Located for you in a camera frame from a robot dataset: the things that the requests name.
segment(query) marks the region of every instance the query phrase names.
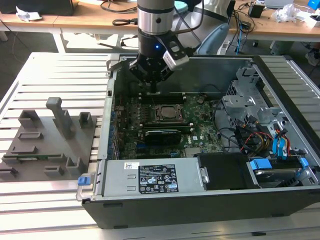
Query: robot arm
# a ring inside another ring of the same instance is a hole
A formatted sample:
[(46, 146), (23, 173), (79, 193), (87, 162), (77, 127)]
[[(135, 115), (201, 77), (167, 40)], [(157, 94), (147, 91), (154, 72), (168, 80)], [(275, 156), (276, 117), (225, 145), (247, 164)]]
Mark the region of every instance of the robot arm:
[[(204, 2), (199, 4), (202, 6), (200, 19), (192, 29), (199, 28), (205, 11), (209, 15), (214, 13), (214, 17), (221, 16), (221, 12), (226, 15), (224, 8), (230, 3), (230, 0), (202, 1)], [(129, 70), (141, 82), (150, 84), (151, 93), (155, 93), (157, 83), (165, 81), (173, 71), (186, 64), (195, 49), (185, 48), (177, 37), (178, 34), (183, 36), (182, 33), (190, 32), (190, 29), (171, 31), (174, 0), (138, 0), (137, 4), (139, 50), (137, 58), (130, 63)]]

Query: electronic device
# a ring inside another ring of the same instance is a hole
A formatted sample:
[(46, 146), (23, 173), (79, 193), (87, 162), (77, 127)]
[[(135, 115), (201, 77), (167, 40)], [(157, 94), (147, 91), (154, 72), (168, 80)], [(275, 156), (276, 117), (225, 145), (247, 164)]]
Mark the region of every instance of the electronic device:
[(135, 56), (108, 57), (97, 167), (77, 191), (100, 228), (280, 217), (320, 202), (319, 136), (280, 85), (296, 74), (290, 61), (193, 56), (152, 94), (128, 69)]
[(217, 22), (214, 20), (225, 23), (228, 21), (227, 10), (232, 6), (231, 2), (233, 1), (203, 1), (194, 7), (192, 19), (188, 20), (192, 23), (189, 28), (186, 29), (184, 25), (179, 24), (175, 30), (171, 30), (175, 12), (174, 0), (138, 0), (139, 50), (137, 58), (130, 63), (129, 70), (142, 83), (147, 83), (152, 93), (156, 93), (157, 84), (167, 80), (174, 71), (184, 66), (201, 45), (201, 42), (195, 47), (190, 46), (190, 43), (183, 45), (178, 35), (191, 33), (205, 22), (203, 26), (206, 28), (202, 30), (206, 31), (202, 36), (204, 39), (210, 33), (210, 29), (217, 27)]
[(251, 6), (249, 7), (249, 11), (248, 14), (251, 18), (260, 18), (262, 12), (265, 9), (265, 5), (262, 4), (251, 4)]
[(16, 13), (16, 7), (25, 12), (72, 16), (79, 0), (0, 0), (2, 14)]
[(287, 4), (293, 4), (294, 0), (264, 0), (268, 9), (282, 9)]
[(320, 15), (311, 15), (306, 17), (304, 21), (309, 28), (320, 27)]
[(308, 2), (308, 6), (313, 10), (317, 10), (318, 8), (320, 8), (320, 0), (310, 0)]

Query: warning label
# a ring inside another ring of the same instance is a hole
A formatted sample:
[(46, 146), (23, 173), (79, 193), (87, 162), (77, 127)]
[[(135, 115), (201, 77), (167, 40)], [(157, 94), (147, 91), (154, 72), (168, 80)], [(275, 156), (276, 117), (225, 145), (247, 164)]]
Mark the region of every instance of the warning label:
[(139, 192), (141, 194), (179, 192), (175, 165), (139, 166)]

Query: aluminum extrusion table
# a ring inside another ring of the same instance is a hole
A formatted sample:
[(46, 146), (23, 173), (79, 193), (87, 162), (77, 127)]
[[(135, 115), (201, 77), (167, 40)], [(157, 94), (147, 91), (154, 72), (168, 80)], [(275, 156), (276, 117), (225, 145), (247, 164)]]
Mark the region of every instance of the aluminum extrusion table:
[[(109, 57), (32, 53), (0, 104), (0, 157), (18, 131), (22, 109), (51, 116), (47, 98), (61, 97), (71, 116), (81, 111), (98, 116), (89, 165), (89, 172), (95, 171)], [(300, 240), (318, 239), (320, 233), (320, 204), (288, 217), (102, 230), (76, 201), (76, 189), (76, 181), (0, 183), (0, 239), (245, 240), (257, 238), (252, 232), (262, 232), (266, 235), (258, 239)]]

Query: blue latch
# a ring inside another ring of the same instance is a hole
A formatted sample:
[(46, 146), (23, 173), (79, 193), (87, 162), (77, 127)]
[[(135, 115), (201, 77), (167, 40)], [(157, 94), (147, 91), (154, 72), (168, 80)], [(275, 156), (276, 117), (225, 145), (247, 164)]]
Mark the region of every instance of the blue latch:
[(300, 158), (300, 163), (302, 164), (304, 169), (309, 166), (307, 159), (305, 159), (304, 157)]
[(286, 159), (287, 157), (284, 156), (284, 146), (285, 146), (285, 139), (281, 138), (280, 143), (279, 143), (279, 148), (278, 148), (278, 156), (281, 157), (282, 159)]
[(81, 176), (78, 178), (78, 186), (90, 186), (91, 178), (89, 176)]
[(257, 158), (250, 162), (252, 170), (257, 169), (272, 169), (271, 163), (267, 158)]

